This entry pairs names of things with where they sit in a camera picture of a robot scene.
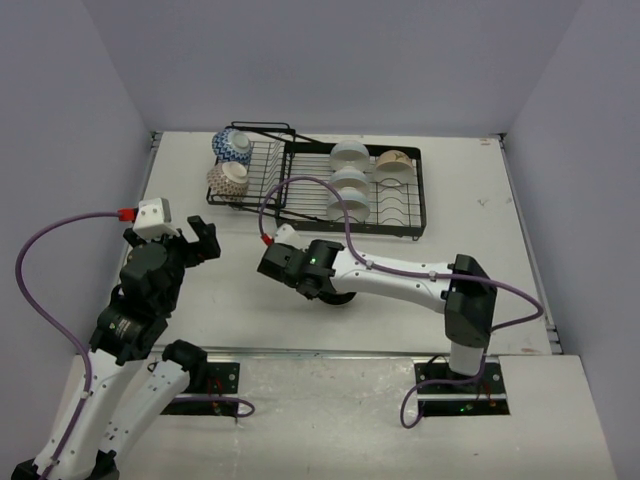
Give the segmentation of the black bowl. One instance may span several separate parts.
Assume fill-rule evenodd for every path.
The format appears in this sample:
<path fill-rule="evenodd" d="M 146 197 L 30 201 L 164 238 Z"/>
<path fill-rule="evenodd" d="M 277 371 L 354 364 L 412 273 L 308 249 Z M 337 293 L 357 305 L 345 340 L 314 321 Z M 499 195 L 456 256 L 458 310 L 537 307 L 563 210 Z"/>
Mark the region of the black bowl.
<path fill-rule="evenodd" d="M 356 296 L 355 292 L 342 293 L 342 294 L 321 292 L 318 298 L 325 304 L 332 305 L 332 306 L 341 306 L 352 301 L 355 296 Z"/>

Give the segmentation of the beige bowl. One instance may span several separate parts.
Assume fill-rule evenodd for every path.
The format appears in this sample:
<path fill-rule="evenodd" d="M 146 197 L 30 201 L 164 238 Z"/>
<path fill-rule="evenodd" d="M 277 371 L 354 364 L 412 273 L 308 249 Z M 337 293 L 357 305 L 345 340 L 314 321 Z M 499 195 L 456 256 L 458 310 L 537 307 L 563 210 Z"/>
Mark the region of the beige bowl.
<path fill-rule="evenodd" d="M 373 176 L 376 182 L 408 184 L 414 176 L 412 160 L 402 151 L 388 150 L 377 158 Z"/>

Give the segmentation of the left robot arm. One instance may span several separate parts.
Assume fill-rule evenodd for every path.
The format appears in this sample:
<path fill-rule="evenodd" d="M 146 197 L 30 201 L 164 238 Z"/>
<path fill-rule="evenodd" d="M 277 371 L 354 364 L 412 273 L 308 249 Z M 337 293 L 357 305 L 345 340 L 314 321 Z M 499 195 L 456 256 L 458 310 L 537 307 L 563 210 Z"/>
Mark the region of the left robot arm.
<path fill-rule="evenodd" d="M 205 351 L 177 340 L 164 349 L 149 381 L 121 400 L 166 330 L 186 270 L 219 258 L 221 248 L 215 225 L 198 215 L 187 219 L 194 242 L 166 220 L 141 226 L 137 210 L 115 216 L 134 223 L 123 234 L 132 250 L 89 345 L 79 349 L 84 372 L 62 420 L 43 450 L 15 467 L 14 479 L 117 479 L 126 456 L 163 410 L 179 394 L 207 383 Z"/>

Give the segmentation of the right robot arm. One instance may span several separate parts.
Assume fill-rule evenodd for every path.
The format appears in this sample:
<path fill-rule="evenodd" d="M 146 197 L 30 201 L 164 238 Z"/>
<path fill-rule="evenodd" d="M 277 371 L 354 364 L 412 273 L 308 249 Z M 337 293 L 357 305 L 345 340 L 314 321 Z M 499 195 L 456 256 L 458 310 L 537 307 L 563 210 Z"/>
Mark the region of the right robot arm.
<path fill-rule="evenodd" d="M 467 393 L 481 382 L 497 288 L 471 256 L 459 254 L 452 263 L 411 263 L 352 253 L 341 243 L 314 240 L 305 248 L 269 245 L 257 271 L 307 299 L 329 305 L 343 305 L 356 294 L 367 293 L 441 314 L 451 342 L 448 385 Z"/>

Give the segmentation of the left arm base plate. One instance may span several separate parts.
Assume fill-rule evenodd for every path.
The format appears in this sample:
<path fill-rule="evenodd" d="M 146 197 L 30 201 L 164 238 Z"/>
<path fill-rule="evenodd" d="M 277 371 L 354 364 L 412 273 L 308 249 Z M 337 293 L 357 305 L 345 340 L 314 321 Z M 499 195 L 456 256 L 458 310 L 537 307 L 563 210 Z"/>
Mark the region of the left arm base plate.
<path fill-rule="evenodd" d="M 237 362 L 209 362 L 204 377 L 190 384 L 181 398 L 235 397 L 238 394 L 240 364 Z M 235 417 L 239 406 L 228 401 L 172 402 L 162 415 Z"/>

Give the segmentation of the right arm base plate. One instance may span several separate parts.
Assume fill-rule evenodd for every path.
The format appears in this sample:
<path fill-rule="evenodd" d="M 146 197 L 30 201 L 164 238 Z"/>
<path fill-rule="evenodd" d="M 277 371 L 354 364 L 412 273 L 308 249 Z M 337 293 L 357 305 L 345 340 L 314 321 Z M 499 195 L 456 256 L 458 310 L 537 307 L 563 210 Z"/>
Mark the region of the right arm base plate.
<path fill-rule="evenodd" d="M 486 361 L 482 377 L 475 384 L 421 386 L 416 394 L 424 418 L 510 414 L 501 364 L 496 359 Z"/>

